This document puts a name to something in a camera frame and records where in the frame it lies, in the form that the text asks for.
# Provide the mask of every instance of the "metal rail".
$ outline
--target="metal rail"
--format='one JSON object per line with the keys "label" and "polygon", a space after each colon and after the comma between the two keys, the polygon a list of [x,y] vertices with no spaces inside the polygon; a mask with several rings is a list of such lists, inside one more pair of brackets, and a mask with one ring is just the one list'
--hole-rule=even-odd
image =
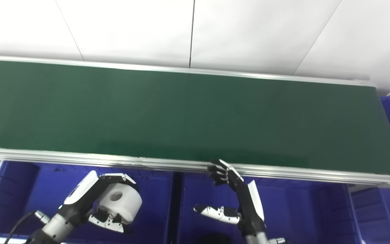
{"label": "metal rail", "polygon": [[[209,162],[0,148],[0,160],[206,173]],[[268,165],[233,164],[243,176],[390,187],[389,175]]]}

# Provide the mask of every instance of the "white wall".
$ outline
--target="white wall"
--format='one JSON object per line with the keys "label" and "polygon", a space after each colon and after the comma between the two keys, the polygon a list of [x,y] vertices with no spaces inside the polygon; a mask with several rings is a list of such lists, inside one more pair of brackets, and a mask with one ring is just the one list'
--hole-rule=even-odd
{"label": "white wall", "polygon": [[390,0],[0,0],[0,55],[369,79],[385,95]]}

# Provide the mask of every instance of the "white plastic part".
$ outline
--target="white plastic part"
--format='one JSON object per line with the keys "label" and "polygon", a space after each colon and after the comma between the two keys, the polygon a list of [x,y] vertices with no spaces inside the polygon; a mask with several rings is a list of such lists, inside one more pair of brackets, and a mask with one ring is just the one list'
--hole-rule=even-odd
{"label": "white plastic part", "polygon": [[139,193],[129,185],[121,183],[110,184],[97,201],[97,207],[110,215],[121,215],[123,224],[133,222],[141,204]]}
{"label": "white plastic part", "polygon": [[255,211],[257,212],[257,215],[264,221],[263,204],[261,203],[260,194],[258,194],[258,188],[255,184],[255,181],[250,182],[248,184],[248,188],[255,207]]}
{"label": "white plastic part", "polygon": [[224,215],[223,207],[217,210],[214,207],[206,207],[200,214],[229,224],[237,224],[240,221],[239,217],[230,217]]}
{"label": "white plastic part", "polygon": [[113,223],[112,222],[113,219],[114,219],[113,217],[109,216],[105,222],[100,222],[98,219],[96,219],[96,217],[91,215],[90,218],[88,219],[88,221],[90,221],[91,223],[98,225],[102,228],[124,233],[124,228],[121,225],[121,223]]}
{"label": "white plastic part", "polygon": [[91,170],[79,184],[73,189],[73,191],[67,196],[64,201],[66,204],[74,204],[77,202],[99,179],[95,170]]}
{"label": "white plastic part", "polygon": [[128,176],[124,173],[108,173],[108,174],[104,174],[102,176],[121,176],[123,178],[123,181],[128,180],[128,181],[132,182],[133,184],[136,184],[136,182],[130,176]]}

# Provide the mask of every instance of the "metal connector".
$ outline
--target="metal connector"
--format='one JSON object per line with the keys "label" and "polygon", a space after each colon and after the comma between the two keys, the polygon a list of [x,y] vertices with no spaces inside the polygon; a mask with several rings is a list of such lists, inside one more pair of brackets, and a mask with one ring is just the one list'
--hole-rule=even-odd
{"label": "metal connector", "polygon": [[45,213],[43,213],[42,211],[40,210],[37,210],[34,215],[39,219],[39,221],[41,221],[43,224],[48,224],[51,219],[48,217],[48,215],[45,215]]}

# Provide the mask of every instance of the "robotic finger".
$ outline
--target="robotic finger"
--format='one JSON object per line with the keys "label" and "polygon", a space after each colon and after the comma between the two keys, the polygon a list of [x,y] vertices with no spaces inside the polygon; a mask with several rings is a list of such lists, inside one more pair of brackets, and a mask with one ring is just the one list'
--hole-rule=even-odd
{"label": "robotic finger", "polygon": [[237,209],[232,207],[212,207],[205,204],[195,204],[194,211],[229,224],[237,224],[240,221]]}

